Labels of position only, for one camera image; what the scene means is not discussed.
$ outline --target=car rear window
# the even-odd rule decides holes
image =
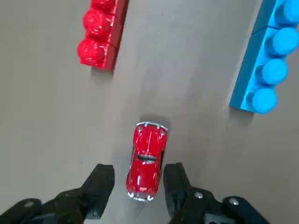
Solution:
[[[148,155],[137,155],[137,158],[141,161],[145,161],[145,162],[156,162],[157,161],[157,157],[154,156],[148,156]]]

